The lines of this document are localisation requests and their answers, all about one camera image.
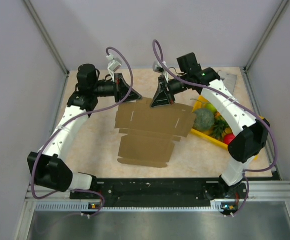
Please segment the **brown cardboard box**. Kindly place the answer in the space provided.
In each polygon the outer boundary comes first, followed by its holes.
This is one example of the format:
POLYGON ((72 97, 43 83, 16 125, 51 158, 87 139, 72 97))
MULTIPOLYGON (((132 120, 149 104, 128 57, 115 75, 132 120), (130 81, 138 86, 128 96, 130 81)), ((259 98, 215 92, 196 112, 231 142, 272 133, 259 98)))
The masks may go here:
POLYGON ((175 143, 192 130, 196 115, 191 106, 175 103, 152 108, 152 101, 144 97, 118 107, 115 128, 122 134, 119 163, 166 168, 175 143))

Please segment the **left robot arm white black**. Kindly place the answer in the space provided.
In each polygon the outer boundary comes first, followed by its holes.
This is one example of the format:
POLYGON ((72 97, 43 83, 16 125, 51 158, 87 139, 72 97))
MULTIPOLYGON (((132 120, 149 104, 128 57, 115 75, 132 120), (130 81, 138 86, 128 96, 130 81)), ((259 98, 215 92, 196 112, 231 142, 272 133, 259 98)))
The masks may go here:
POLYGON ((116 104, 142 99, 117 72, 120 67, 118 61, 110 62, 105 79, 99 79, 100 71, 93 64, 83 64, 78 68, 75 91, 68 99, 58 126, 47 143, 27 158, 31 186, 58 192, 81 190, 90 199, 98 194, 99 187, 93 183, 94 176, 73 172, 65 160, 79 130, 96 112, 99 98, 113 97, 116 104))

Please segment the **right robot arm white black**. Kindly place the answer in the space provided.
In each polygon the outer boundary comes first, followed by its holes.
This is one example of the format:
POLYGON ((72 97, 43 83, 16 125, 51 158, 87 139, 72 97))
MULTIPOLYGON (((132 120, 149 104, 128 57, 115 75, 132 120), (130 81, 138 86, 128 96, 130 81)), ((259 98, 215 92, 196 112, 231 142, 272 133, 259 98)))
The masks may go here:
POLYGON ((231 128, 234 139, 227 147, 229 164, 219 177, 217 189, 206 192, 211 199, 216 196, 230 198, 241 184, 248 165, 266 145, 268 121, 241 106, 213 68, 201 68, 194 53, 177 59, 182 74, 175 75, 172 80, 168 79, 172 72, 165 63, 160 58, 157 61, 153 70, 161 76, 150 105, 152 108, 173 105, 176 94, 192 89, 211 103, 231 128))

